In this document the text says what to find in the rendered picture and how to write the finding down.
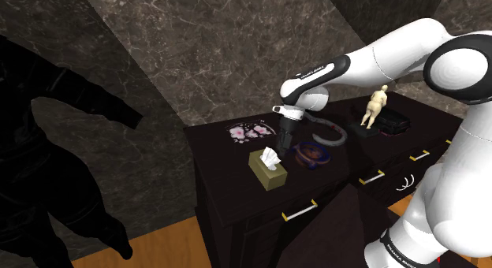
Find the dark chest of drawers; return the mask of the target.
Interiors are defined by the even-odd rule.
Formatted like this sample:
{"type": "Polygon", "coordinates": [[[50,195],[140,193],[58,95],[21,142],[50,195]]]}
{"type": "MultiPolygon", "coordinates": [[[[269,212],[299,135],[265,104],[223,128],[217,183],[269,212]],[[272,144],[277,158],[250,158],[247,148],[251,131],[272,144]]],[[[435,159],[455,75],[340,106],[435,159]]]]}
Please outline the dark chest of drawers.
{"type": "Polygon", "coordinates": [[[406,132],[361,137],[331,147],[316,169],[288,153],[281,187],[266,191],[248,165],[253,151],[275,145],[279,116],[261,114],[188,127],[196,173],[196,216],[212,268],[366,268],[365,246],[397,216],[449,146],[460,118],[397,93],[388,108],[411,121],[406,132]],[[234,143],[226,128],[264,120],[275,136],[234,143]]]}

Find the olive tissue box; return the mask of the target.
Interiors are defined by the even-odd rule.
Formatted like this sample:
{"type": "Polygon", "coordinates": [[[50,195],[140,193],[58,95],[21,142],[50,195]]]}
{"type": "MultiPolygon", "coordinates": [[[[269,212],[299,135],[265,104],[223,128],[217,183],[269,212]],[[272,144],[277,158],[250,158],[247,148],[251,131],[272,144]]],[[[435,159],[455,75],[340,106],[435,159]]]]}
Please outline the olive tissue box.
{"type": "Polygon", "coordinates": [[[266,191],[281,187],[286,182],[288,172],[270,147],[251,152],[248,165],[266,191]]]}

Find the black flat case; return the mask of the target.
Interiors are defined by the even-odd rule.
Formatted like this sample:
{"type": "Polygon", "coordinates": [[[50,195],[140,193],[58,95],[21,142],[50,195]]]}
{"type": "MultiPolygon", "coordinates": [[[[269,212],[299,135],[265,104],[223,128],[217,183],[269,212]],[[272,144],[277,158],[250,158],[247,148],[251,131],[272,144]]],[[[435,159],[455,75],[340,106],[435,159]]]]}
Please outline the black flat case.
{"type": "Polygon", "coordinates": [[[378,130],[386,135],[394,136],[406,132],[411,127],[408,117],[390,108],[382,108],[375,118],[378,130]]]}

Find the grey curved band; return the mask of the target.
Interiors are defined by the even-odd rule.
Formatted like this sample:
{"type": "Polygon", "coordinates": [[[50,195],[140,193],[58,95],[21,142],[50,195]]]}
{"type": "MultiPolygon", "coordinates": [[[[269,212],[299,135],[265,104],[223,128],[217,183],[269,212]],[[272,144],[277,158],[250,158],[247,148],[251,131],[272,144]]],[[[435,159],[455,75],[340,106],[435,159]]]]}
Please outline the grey curved band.
{"type": "Polygon", "coordinates": [[[328,146],[328,147],[339,147],[339,146],[343,145],[345,143],[345,141],[347,140],[347,138],[348,138],[347,132],[342,127],[340,127],[339,125],[336,125],[332,121],[329,121],[327,119],[323,119],[320,117],[312,116],[307,111],[304,112],[304,117],[306,117],[311,122],[321,124],[321,125],[326,125],[341,135],[341,137],[338,140],[326,140],[326,139],[323,139],[322,137],[313,133],[312,137],[313,137],[314,141],[316,141],[317,143],[320,143],[320,144],[322,144],[324,146],[328,146]]]}

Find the beige human figure statue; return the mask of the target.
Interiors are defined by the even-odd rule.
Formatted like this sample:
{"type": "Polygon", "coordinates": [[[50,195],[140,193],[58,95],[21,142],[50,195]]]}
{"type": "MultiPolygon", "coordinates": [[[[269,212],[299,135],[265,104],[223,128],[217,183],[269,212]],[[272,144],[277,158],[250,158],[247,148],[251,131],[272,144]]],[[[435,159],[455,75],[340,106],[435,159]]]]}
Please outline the beige human figure statue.
{"type": "Polygon", "coordinates": [[[355,132],[358,136],[369,137],[376,134],[376,130],[372,129],[371,126],[374,124],[375,118],[380,114],[382,108],[387,104],[387,89],[388,86],[383,85],[378,91],[374,91],[371,95],[360,125],[355,128],[355,132]]]}

